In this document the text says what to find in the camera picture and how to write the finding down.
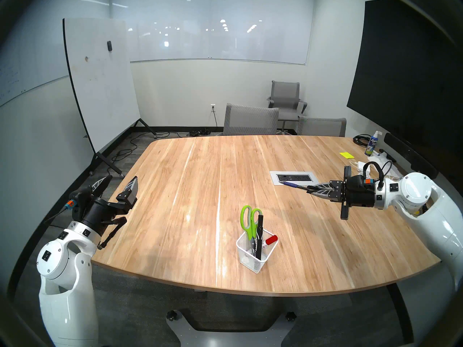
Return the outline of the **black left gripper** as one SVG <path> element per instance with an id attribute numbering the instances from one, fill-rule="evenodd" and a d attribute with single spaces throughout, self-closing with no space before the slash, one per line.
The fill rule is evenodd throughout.
<path id="1" fill-rule="evenodd" d="M 112 175 L 107 175 L 92 184 L 92 200 L 80 218 L 80 223 L 83 223 L 98 235 L 103 235 L 108 226 L 115 225 L 118 228 L 124 226 L 126 218 L 117 218 L 116 222 L 114 222 L 115 217 L 126 215 L 126 210 L 131 210 L 137 201 L 137 176 L 134 176 L 127 183 L 124 190 L 117 195 L 116 203 L 103 200 L 102 195 L 111 180 Z"/>

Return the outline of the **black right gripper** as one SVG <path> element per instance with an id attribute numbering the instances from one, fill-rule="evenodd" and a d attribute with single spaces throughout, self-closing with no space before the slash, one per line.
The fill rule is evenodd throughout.
<path id="1" fill-rule="evenodd" d="M 313 196 L 331 202 L 341 202 L 340 218 L 342 220 L 349 218 L 350 207 L 374 207 L 375 205 L 375 180 L 367 179 L 361 174 L 351 176 L 351 166 L 344 167 L 342 182 L 308 185 L 307 189 Z"/>

